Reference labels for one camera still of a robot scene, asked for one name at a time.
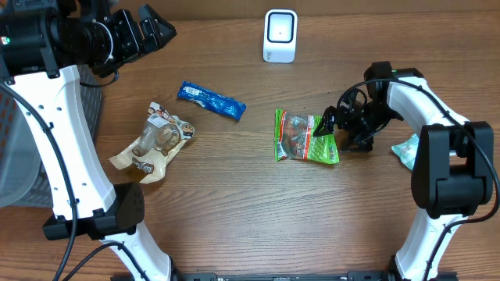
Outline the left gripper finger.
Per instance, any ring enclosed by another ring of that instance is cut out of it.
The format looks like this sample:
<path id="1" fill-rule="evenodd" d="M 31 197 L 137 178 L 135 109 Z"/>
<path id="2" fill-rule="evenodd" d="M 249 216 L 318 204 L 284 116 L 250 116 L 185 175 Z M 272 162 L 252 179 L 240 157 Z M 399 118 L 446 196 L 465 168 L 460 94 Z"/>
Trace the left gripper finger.
<path id="1" fill-rule="evenodd" d="M 138 12 L 141 21 L 146 18 L 152 18 L 155 21 L 160 44 L 167 44 L 177 35 L 174 25 L 163 19 L 150 5 L 144 4 Z"/>
<path id="2" fill-rule="evenodd" d="M 159 39 L 155 21 L 152 18 L 146 18 L 140 22 L 143 33 L 143 45 L 147 53 L 155 52 L 159 49 Z"/>

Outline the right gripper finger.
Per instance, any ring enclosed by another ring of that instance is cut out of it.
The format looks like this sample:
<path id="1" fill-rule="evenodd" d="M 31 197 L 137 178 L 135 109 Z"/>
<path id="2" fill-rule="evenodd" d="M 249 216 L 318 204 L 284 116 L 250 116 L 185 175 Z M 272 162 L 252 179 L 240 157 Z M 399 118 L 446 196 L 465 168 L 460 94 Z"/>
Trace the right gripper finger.
<path id="1" fill-rule="evenodd" d="M 314 137 L 323 137 L 334 133 L 336 125 L 337 109 L 331 105 L 327 107 L 321 117 L 320 123 L 313 132 Z"/>
<path id="2" fill-rule="evenodd" d="M 341 130 L 340 152 L 370 152 L 373 150 L 372 133 L 353 133 L 352 131 Z"/>

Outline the green candy bag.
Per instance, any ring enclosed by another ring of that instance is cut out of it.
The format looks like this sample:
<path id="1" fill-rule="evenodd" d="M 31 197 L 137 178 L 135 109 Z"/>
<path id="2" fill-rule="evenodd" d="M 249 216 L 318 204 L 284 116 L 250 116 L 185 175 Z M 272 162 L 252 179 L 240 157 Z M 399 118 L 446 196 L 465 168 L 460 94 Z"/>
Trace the green candy bag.
<path id="1" fill-rule="evenodd" d="M 275 110 L 274 158 L 286 158 L 333 165 L 340 162 L 333 134 L 314 137 L 321 117 Z"/>

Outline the mint green snack packet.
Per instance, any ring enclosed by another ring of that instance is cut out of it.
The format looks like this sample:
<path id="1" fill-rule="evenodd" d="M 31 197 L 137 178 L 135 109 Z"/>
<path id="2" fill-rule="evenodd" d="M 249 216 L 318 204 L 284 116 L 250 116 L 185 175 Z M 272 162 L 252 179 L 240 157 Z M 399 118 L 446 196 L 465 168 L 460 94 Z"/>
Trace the mint green snack packet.
<path id="1" fill-rule="evenodd" d="M 391 147 L 391 150 L 399 158 L 400 162 L 410 171 L 413 170 L 415 164 L 418 144 L 419 137 L 413 134 L 407 141 Z"/>

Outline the beige brown snack pouch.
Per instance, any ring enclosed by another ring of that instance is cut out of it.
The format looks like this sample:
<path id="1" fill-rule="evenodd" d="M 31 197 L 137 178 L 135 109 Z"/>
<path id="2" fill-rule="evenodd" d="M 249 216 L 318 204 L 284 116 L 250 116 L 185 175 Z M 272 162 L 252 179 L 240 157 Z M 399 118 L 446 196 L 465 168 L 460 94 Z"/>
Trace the beige brown snack pouch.
<path id="1" fill-rule="evenodd" d="M 151 103 L 141 136 L 109 160 L 134 182 L 154 183 L 166 175 L 166 167 L 194 136 L 195 128 Z"/>

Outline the blue cookie packet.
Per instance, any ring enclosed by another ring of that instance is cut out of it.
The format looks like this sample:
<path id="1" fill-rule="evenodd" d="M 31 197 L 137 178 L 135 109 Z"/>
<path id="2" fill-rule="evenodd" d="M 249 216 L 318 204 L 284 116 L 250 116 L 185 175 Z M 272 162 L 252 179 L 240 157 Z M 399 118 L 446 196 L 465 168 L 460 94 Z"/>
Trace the blue cookie packet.
<path id="1" fill-rule="evenodd" d="M 247 105 L 233 98 L 218 94 L 197 84 L 184 81 L 177 97 L 194 102 L 200 107 L 219 115 L 231 117 L 239 121 Z"/>

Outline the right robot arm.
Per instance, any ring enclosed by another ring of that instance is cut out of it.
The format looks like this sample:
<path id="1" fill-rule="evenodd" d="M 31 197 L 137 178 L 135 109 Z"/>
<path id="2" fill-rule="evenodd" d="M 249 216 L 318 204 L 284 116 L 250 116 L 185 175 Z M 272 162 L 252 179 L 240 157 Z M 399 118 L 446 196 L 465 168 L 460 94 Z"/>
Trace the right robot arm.
<path id="1" fill-rule="evenodd" d="M 499 209 L 494 133 L 450 109 L 415 68 L 374 62 L 364 80 L 328 107 L 313 135 L 345 130 L 348 144 L 371 151 L 373 138 L 393 119 L 419 137 L 411 191 L 416 217 L 403 246 L 391 257 L 382 280 L 455 280 L 438 265 L 462 225 L 490 219 Z"/>

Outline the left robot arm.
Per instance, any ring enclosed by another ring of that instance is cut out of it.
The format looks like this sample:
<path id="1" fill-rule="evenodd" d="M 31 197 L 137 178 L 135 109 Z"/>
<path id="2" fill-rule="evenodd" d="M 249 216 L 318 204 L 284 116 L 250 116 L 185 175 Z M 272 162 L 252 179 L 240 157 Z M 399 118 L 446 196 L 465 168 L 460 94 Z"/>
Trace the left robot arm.
<path id="1" fill-rule="evenodd" d="M 108 1 L 9 1 L 1 11 L 1 90 L 16 100 L 52 189 L 49 240 L 80 235 L 111 248 L 135 280 L 171 280 L 173 263 L 148 231 L 137 183 L 109 181 L 84 116 L 79 67 L 113 80 L 163 48 L 174 26 L 150 5 L 140 19 Z"/>

